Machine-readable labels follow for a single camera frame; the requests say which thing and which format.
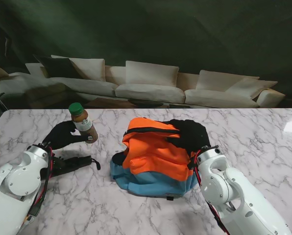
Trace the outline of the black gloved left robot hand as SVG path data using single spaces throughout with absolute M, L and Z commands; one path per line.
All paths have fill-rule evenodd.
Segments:
M 51 147 L 52 150 L 56 150 L 73 143 L 93 140 L 93 136 L 89 134 L 73 135 L 72 133 L 75 131 L 76 126 L 71 120 L 63 121 L 53 127 L 50 133 L 42 141 L 42 145 L 45 147 Z

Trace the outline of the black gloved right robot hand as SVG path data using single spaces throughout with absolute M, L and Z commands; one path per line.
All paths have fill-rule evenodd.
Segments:
M 178 148 L 185 149 L 189 154 L 211 146 L 207 130 L 202 124 L 189 119 L 172 119 L 168 124 L 179 130 L 180 137 L 168 137 L 167 141 Z

